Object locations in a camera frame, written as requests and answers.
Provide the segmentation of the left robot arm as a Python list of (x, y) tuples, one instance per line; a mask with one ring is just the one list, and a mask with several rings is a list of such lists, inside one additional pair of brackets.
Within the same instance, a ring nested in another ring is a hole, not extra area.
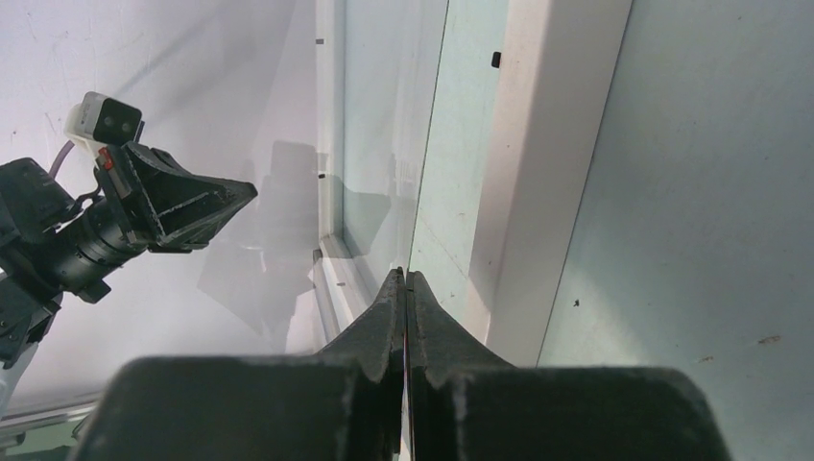
[(250, 182), (193, 174), (133, 141), (104, 146), (94, 178), (93, 191), (73, 197), (31, 158), (1, 168), (3, 407), (65, 294), (97, 303), (128, 261), (204, 249), (257, 194)]

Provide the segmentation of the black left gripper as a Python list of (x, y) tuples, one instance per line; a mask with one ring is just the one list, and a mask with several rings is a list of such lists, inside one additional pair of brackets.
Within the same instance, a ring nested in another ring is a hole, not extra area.
[(104, 278), (152, 252), (204, 249), (258, 192), (251, 182), (192, 174), (167, 152), (129, 142), (101, 149), (97, 187), (78, 199), (56, 182), (66, 143), (47, 171), (60, 194), (47, 227), (47, 285), (97, 303)]

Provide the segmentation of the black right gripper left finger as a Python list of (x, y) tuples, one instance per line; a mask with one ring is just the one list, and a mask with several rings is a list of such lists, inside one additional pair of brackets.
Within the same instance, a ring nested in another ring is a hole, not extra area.
[(148, 357), (114, 377), (74, 460), (389, 460), (405, 276), (311, 355)]

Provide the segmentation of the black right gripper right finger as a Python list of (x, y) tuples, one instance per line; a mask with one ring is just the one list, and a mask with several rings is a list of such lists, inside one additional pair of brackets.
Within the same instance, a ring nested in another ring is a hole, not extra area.
[(407, 283), (405, 368), (417, 460), (728, 460), (703, 392), (660, 367), (516, 367)]

